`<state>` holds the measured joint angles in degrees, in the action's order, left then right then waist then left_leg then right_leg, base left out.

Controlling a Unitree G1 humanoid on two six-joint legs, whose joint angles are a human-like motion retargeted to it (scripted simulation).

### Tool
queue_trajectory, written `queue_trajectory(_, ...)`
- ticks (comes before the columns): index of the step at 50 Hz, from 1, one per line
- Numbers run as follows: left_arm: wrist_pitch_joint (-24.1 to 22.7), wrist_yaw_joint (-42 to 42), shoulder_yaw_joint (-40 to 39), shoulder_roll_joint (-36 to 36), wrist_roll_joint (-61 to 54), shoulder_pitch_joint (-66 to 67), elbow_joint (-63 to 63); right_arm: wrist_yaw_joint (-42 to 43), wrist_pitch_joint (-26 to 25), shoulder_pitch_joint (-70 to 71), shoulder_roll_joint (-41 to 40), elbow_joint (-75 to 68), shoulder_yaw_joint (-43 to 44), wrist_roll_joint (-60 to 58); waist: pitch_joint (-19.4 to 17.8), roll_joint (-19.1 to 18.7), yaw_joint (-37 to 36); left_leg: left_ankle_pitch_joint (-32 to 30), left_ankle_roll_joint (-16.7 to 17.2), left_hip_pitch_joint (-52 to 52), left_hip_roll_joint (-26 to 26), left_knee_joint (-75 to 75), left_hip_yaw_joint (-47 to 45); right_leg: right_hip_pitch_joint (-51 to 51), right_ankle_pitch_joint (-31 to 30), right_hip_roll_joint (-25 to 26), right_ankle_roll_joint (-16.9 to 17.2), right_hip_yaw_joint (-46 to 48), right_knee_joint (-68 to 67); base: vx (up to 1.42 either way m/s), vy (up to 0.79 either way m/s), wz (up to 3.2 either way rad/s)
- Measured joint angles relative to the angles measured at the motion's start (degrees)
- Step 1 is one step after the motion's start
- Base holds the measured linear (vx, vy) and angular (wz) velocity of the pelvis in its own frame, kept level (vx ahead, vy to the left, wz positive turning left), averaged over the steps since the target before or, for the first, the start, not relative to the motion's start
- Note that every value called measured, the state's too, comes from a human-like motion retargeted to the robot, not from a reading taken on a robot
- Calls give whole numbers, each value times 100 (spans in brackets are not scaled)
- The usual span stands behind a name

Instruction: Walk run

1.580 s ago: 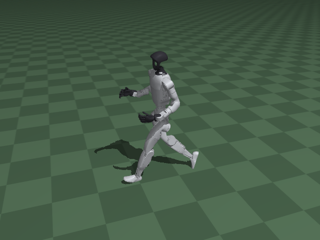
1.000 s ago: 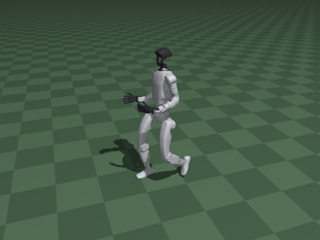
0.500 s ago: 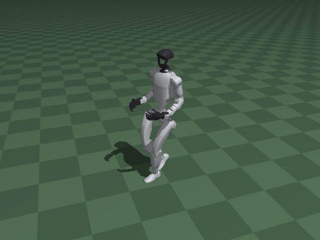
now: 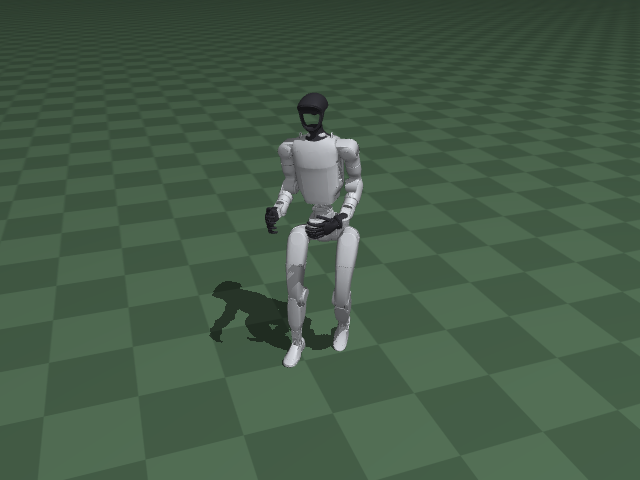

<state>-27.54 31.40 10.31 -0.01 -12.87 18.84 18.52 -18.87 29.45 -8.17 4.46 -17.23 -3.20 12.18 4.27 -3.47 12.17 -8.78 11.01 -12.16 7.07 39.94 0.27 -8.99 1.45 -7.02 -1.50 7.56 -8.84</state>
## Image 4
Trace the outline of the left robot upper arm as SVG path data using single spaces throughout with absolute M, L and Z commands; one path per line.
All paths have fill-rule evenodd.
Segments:
M 345 180 L 346 192 L 356 192 L 361 178 L 361 162 L 359 157 L 359 145 L 353 139 L 337 139 L 336 149 L 344 160 L 349 179 Z

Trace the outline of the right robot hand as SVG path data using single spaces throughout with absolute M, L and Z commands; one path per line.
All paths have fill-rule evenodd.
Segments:
M 266 208 L 265 221 L 267 224 L 268 232 L 271 234 L 278 233 L 277 231 L 273 231 L 272 229 L 277 229 L 277 227 L 273 227 L 274 224 L 279 220 L 277 207 L 268 207 Z

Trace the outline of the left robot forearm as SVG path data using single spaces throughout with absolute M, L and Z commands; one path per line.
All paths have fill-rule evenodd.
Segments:
M 343 228 L 349 226 L 350 219 L 352 219 L 353 214 L 355 212 L 355 208 L 359 204 L 359 201 L 361 199 L 362 190 L 363 190 L 363 181 L 360 180 L 358 182 L 357 189 L 356 189 L 355 193 L 354 192 L 346 193 L 346 195 L 344 197 L 344 202 L 343 202 L 341 210 L 339 212 L 339 214 L 340 213 L 346 213 L 348 215 L 347 218 L 342 220 L 342 224 L 343 224 L 342 227 Z

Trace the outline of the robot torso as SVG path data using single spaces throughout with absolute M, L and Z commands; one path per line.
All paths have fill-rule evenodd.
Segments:
M 309 132 L 305 135 L 300 133 L 292 144 L 298 187 L 305 202 L 314 204 L 309 222 L 322 223 L 325 220 L 317 218 L 317 215 L 333 218 L 338 214 L 334 212 L 330 204 L 339 198 L 344 185 L 344 160 L 336 149 L 337 139 L 341 138 L 333 135 L 332 132 L 331 136 L 323 132 L 318 136 L 327 136 L 326 138 L 319 141 L 308 141 L 306 136 L 311 136 Z M 308 226 L 309 228 L 317 228 Z M 310 239 L 321 242 L 337 241 L 337 233 L 338 229 L 335 229 L 329 235 L 319 239 Z

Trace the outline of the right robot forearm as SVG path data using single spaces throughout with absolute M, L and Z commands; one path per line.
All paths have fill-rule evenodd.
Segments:
M 278 199 L 275 205 L 273 206 L 273 207 L 277 207 L 279 219 L 286 215 L 289 204 L 293 200 L 293 195 L 289 191 L 286 191 L 286 190 L 283 191 L 282 187 L 283 187 L 283 183 L 281 186 L 281 190 L 278 194 Z

